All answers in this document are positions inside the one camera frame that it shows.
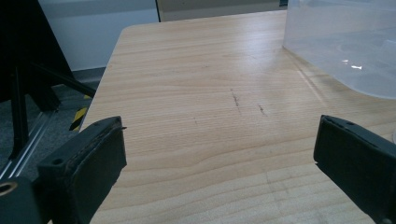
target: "pen mark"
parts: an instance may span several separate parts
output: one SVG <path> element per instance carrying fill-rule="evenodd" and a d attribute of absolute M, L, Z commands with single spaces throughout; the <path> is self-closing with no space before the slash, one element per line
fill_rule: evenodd
<path fill-rule="evenodd" d="M 233 95 L 233 101 L 235 102 L 236 108 L 238 108 L 239 114 L 241 114 L 241 110 L 239 109 L 239 98 L 233 93 L 233 89 L 230 89 L 231 94 Z"/>
<path fill-rule="evenodd" d="M 261 105 L 258 105 L 258 106 L 259 106 L 259 109 L 260 109 L 260 111 L 262 112 L 262 114 L 263 114 L 264 116 L 268 116 L 267 114 L 265 114 L 264 109 L 262 108 L 262 106 L 261 106 Z"/>

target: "black tripod leg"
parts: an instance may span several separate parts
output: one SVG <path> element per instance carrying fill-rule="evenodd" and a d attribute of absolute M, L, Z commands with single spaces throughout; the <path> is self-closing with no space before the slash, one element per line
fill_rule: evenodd
<path fill-rule="evenodd" d="M 14 148 L 9 156 L 9 159 L 15 159 L 21 152 L 29 139 L 26 104 L 24 92 L 21 84 L 21 74 L 18 67 L 15 68 L 15 73 L 11 75 L 12 79 L 12 122 L 14 127 Z"/>
<path fill-rule="evenodd" d="M 61 102 L 55 91 L 37 78 L 32 78 L 29 95 L 41 111 L 58 110 Z"/>
<path fill-rule="evenodd" d="M 86 86 L 86 85 L 74 80 L 73 78 L 67 77 L 64 74 L 54 71 L 46 66 L 43 66 L 43 65 L 40 65 L 37 63 L 32 63 L 32 66 L 35 67 L 36 69 L 38 69 L 38 71 L 42 72 L 42 74 L 46 75 L 47 77 L 57 80 L 57 81 L 60 81 L 64 85 L 66 85 L 76 91 L 82 92 L 82 93 L 90 96 L 91 98 L 93 98 L 93 96 L 96 93 L 96 90 L 94 90 L 93 88 Z"/>

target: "gray floor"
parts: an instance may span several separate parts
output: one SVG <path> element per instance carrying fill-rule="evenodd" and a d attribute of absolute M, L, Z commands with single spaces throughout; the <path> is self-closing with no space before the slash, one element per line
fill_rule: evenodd
<path fill-rule="evenodd" d="M 74 76 L 82 83 L 97 89 L 105 68 L 77 71 Z M 37 178 L 36 165 L 56 148 L 78 134 L 69 131 L 76 112 L 84 106 L 89 106 L 91 99 L 84 99 L 84 94 L 72 90 L 64 85 L 53 87 L 62 104 L 56 112 L 42 113 L 29 95 L 25 95 L 29 131 L 37 129 L 38 123 L 45 120 L 42 130 L 45 130 L 39 141 L 35 142 L 34 152 L 23 166 L 20 176 L 31 180 Z M 13 127 L 10 101 L 0 103 L 0 168 L 8 162 L 8 156 L 13 146 Z"/>

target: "wood grain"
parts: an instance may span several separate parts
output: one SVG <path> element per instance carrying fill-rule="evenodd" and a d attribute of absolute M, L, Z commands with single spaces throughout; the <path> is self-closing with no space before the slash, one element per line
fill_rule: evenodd
<path fill-rule="evenodd" d="M 390 140 L 396 102 L 283 49 L 285 19 L 122 32 L 83 127 L 121 115 L 128 165 L 92 223 L 373 223 L 318 169 L 313 148 L 322 114 Z"/>

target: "transparent plastic bin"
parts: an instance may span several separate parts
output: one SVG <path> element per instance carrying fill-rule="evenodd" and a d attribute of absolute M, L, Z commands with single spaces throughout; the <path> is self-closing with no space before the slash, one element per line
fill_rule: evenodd
<path fill-rule="evenodd" d="M 289 0 L 283 46 L 352 90 L 396 99 L 396 0 Z"/>

